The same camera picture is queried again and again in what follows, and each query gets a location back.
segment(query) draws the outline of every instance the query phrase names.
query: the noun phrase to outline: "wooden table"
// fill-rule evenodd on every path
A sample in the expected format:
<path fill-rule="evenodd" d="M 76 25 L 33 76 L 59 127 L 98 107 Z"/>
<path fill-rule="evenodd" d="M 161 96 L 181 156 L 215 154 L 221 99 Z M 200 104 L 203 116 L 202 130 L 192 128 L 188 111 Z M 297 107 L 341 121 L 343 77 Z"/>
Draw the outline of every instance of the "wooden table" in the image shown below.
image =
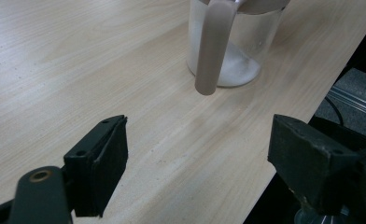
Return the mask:
<path fill-rule="evenodd" d="M 273 114 L 308 121 L 366 34 L 366 0 L 291 0 L 261 74 L 202 96 L 189 1 L 0 0 L 0 203 L 119 114 L 130 159 L 104 218 L 242 223 L 275 173 Z"/>

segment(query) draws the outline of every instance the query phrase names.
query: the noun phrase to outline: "clear plastic container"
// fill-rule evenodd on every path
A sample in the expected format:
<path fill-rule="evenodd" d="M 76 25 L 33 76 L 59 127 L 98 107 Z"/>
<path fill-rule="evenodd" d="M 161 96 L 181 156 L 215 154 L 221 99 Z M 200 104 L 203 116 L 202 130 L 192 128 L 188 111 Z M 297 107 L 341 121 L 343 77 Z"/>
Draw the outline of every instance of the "clear plastic container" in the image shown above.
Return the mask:
<path fill-rule="evenodd" d="M 224 54 L 224 56 L 221 56 L 222 64 L 219 72 L 212 71 L 210 72 L 211 74 L 209 74 L 205 71 L 205 85 L 209 85 L 210 89 L 213 89 L 213 91 L 216 88 L 216 83 L 208 83 L 208 79 L 210 82 L 217 82 L 217 85 L 220 87 L 236 87 L 248 83 L 259 73 L 261 64 L 264 61 L 268 48 L 275 36 L 282 11 L 289 2 L 281 0 L 278 4 L 263 8 L 256 8 L 256 6 L 253 6 L 253 3 L 256 5 L 259 1 L 261 0 L 248 1 L 237 8 L 236 15 L 232 18 L 233 23 L 231 31 L 228 34 L 227 47 L 225 50 L 222 49 L 219 50 L 221 52 L 218 52 Z M 206 67 L 213 68 L 214 66 L 218 66 L 218 63 L 220 63 L 212 58 L 217 54 L 215 52 L 208 53 L 205 56 L 206 59 L 199 61 L 202 43 L 214 41 L 214 39 L 218 38 L 218 35 L 202 36 L 204 35 L 203 26 L 205 15 L 208 11 L 208 4 L 209 1 L 205 0 L 190 1 L 189 52 L 187 63 L 189 69 L 195 76 L 197 75 L 197 67 L 199 63 L 206 63 L 205 69 L 207 69 Z"/>

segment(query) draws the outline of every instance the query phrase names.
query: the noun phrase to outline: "plastic pitcher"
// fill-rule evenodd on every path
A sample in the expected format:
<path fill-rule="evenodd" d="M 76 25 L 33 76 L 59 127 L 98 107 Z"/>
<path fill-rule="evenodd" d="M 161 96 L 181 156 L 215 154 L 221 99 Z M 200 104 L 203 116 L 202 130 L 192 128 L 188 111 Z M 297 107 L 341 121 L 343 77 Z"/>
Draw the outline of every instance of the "plastic pitcher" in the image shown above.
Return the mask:
<path fill-rule="evenodd" d="M 260 71 L 289 0 L 190 0 L 187 63 L 195 88 L 247 84 Z"/>

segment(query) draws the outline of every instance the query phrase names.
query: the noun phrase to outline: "metal screw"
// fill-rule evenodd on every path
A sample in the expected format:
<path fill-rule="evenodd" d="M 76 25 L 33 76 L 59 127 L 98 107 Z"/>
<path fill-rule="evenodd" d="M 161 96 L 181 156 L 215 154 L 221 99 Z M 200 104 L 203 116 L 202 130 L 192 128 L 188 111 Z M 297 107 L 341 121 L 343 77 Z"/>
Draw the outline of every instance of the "metal screw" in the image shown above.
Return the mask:
<path fill-rule="evenodd" d="M 37 182 L 41 182 L 43 180 L 48 179 L 50 176 L 51 176 L 51 171 L 41 170 L 41 171 L 37 171 L 36 173 L 32 174 L 29 177 L 29 181 L 31 181 L 32 183 L 37 183 Z"/>

